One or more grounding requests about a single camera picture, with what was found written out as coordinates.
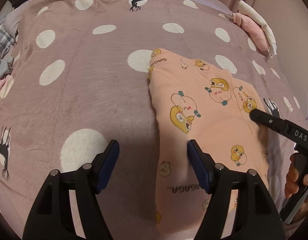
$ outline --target wall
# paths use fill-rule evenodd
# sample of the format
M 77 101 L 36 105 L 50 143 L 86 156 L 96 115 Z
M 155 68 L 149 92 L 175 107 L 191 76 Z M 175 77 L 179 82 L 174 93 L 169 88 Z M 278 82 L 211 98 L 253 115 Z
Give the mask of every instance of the wall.
M 254 0 L 277 42 L 280 68 L 308 116 L 308 9 L 302 0 Z

